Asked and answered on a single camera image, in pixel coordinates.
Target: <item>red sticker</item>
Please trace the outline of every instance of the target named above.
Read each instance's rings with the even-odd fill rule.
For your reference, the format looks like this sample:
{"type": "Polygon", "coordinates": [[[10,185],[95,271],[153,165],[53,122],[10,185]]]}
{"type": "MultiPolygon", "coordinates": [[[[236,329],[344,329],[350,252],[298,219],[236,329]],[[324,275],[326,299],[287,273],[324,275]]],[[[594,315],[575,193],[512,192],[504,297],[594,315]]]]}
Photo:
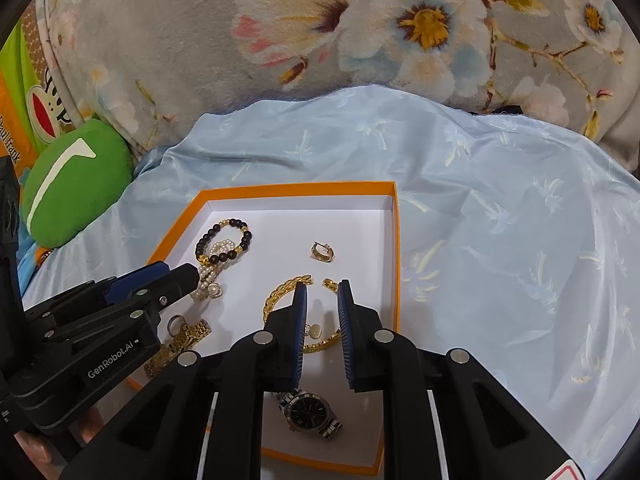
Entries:
{"type": "Polygon", "coordinates": [[[573,460],[567,460],[546,480],[584,480],[573,460]]]}

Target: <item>jewelry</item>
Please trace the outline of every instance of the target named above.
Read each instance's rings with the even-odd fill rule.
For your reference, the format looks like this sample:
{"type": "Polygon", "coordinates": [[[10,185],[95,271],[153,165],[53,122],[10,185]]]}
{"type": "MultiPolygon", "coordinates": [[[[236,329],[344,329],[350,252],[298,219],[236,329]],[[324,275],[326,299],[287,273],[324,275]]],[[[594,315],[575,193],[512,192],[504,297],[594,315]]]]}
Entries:
{"type": "Polygon", "coordinates": [[[170,343],[163,343],[160,349],[145,364],[145,373],[149,379],[158,375],[165,366],[182,352],[193,347],[211,333],[211,328],[206,320],[201,319],[195,325],[188,324],[180,314],[173,316],[167,323],[169,335],[173,337],[170,343]],[[180,330],[173,335],[171,327],[177,319],[181,319],[180,330]]]}
{"type": "Polygon", "coordinates": [[[311,256],[319,262],[330,264],[334,260],[334,250],[327,244],[315,242],[313,247],[311,247],[311,256]],[[322,254],[320,251],[318,251],[318,246],[324,248],[326,254],[322,254]]]}
{"type": "Polygon", "coordinates": [[[216,283],[216,279],[226,262],[235,260],[240,253],[247,251],[251,245],[253,235],[247,224],[236,218],[226,219],[217,224],[202,235],[196,244],[196,258],[200,263],[200,283],[198,288],[191,293],[195,301],[203,301],[207,298],[219,298],[222,296],[222,287],[216,283]],[[216,242],[209,248],[209,254],[205,254],[207,245],[225,226],[236,227],[242,231],[242,240],[238,245],[231,240],[216,242]]]}
{"type": "Polygon", "coordinates": [[[327,440],[331,440],[340,431],[342,424],[323,397],[299,388],[291,393],[280,392],[273,395],[278,400],[280,411],[287,419],[291,431],[314,431],[327,440]]]}
{"type": "MultiPolygon", "coordinates": [[[[276,303],[278,302],[278,300],[282,298],[284,295],[286,295],[287,293],[293,291],[296,288],[296,285],[298,283],[304,283],[305,285],[313,285],[313,282],[314,280],[311,277],[311,274],[305,274],[304,276],[296,276],[292,280],[287,280],[282,285],[277,286],[277,288],[269,295],[269,297],[267,298],[267,301],[264,302],[264,308],[262,310],[262,322],[264,323],[267,322],[267,318],[269,317],[269,314],[271,313],[273,308],[276,306],[276,303]]],[[[328,288],[330,291],[336,294],[338,293],[338,284],[333,280],[330,280],[329,278],[325,278],[322,281],[322,285],[328,288]]],[[[307,333],[311,334],[312,330],[314,330],[314,327],[315,325],[312,325],[312,326],[306,325],[305,335],[307,333]]],[[[339,339],[340,339],[340,329],[332,333],[327,339],[324,339],[317,343],[313,343],[311,345],[304,345],[302,348],[302,351],[305,354],[313,354],[315,352],[320,352],[326,348],[329,348],[329,346],[333,346],[334,344],[336,344],[339,339]]]]}

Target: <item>floral blanket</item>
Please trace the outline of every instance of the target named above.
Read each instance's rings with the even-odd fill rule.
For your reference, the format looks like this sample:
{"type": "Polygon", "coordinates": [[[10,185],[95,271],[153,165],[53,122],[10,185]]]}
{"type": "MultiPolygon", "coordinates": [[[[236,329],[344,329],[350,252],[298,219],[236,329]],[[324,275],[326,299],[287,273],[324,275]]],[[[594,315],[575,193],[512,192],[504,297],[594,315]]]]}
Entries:
{"type": "Polygon", "coordinates": [[[204,112],[373,82],[519,105],[638,166],[640,46],[611,0],[44,1],[70,115],[100,114],[139,154],[204,112]]]}

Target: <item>silver ring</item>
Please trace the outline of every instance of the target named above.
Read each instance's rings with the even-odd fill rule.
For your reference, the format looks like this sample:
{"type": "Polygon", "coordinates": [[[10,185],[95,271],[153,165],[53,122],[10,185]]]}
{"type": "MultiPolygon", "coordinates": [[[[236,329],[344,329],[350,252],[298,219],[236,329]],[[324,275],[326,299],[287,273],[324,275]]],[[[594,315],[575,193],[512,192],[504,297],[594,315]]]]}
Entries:
{"type": "Polygon", "coordinates": [[[182,320],[182,323],[180,323],[180,327],[181,327],[182,325],[187,324],[187,320],[186,320],[186,319],[184,319],[184,316],[183,316],[182,314],[176,314],[175,316],[172,316],[172,318],[171,318],[171,319],[169,320],[169,322],[166,324],[166,331],[169,333],[169,335],[170,335],[171,337],[176,337],[176,336],[177,336],[177,334],[172,334],[172,333],[171,333],[171,325],[172,325],[172,324],[174,324],[174,321],[175,321],[176,319],[181,319],[181,320],[182,320]]]}

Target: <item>light blue fabric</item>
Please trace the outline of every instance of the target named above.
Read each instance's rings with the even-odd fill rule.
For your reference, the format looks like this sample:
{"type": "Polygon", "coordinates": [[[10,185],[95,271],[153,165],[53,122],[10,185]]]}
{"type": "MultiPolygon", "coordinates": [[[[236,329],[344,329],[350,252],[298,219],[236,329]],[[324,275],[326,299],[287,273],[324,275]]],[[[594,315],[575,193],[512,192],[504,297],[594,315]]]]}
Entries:
{"type": "MultiPolygon", "coordinates": [[[[396,181],[404,333],[467,348],[596,479],[640,412],[640,186],[551,124],[377,86],[202,116],[48,258],[25,304],[144,265],[200,189],[331,180],[396,181]]],[[[263,478],[289,478],[269,464],[263,478]]]]}
{"type": "Polygon", "coordinates": [[[18,283],[20,285],[20,295],[24,295],[27,286],[31,281],[33,273],[36,271],[36,249],[37,243],[31,239],[30,245],[24,251],[23,258],[18,262],[18,283]]]}

